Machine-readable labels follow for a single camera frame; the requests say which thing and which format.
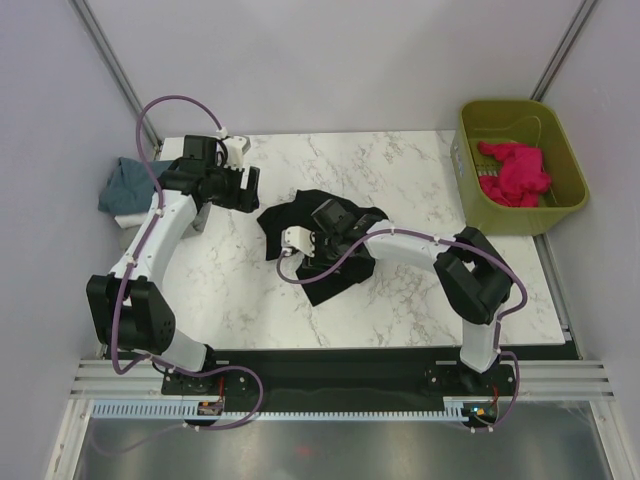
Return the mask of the black t shirt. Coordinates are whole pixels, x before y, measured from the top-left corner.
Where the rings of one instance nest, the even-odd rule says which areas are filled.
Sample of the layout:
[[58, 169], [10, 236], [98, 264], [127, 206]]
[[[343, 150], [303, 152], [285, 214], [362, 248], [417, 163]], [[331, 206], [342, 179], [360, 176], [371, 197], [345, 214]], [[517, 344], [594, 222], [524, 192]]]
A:
[[[281, 203], [267, 208], [257, 222], [266, 236], [266, 260], [276, 260], [281, 252], [281, 233], [288, 227], [301, 226], [318, 232], [320, 228], [312, 219], [312, 212], [329, 199], [335, 199], [347, 212], [356, 219], [371, 214], [387, 219], [388, 215], [377, 207], [360, 207], [351, 200], [342, 198], [322, 190], [298, 190], [295, 198], [288, 203]], [[302, 288], [312, 306], [339, 295], [351, 286], [368, 280], [374, 273], [373, 259], [349, 258], [328, 278]]]

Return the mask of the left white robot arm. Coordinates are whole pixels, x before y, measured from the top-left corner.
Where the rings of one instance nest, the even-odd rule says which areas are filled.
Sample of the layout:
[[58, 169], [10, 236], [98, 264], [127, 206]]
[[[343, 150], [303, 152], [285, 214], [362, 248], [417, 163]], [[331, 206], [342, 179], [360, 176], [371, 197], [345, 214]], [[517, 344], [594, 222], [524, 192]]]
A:
[[246, 167], [246, 136], [187, 135], [181, 152], [156, 181], [149, 211], [121, 259], [106, 275], [92, 276], [86, 294], [98, 340], [116, 358], [135, 352], [185, 371], [185, 382], [208, 393], [219, 369], [206, 360], [205, 344], [181, 332], [162, 293], [167, 267], [185, 231], [211, 207], [251, 213], [259, 206], [260, 171]]

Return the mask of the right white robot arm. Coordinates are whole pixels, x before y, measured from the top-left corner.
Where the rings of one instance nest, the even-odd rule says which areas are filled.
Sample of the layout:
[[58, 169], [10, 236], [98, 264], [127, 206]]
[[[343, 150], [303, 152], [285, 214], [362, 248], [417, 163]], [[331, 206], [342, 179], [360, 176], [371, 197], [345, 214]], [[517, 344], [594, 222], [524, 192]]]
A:
[[318, 271], [339, 260], [389, 260], [434, 272], [449, 305], [462, 319], [458, 381], [467, 392], [483, 392], [494, 381], [498, 317], [514, 280], [504, 260], [477, 229], [448, 238], [400, 229], [379, 215], [356, 217], [335, 200], [312, 212], [314, 227], [290, 227], [282, 240]]

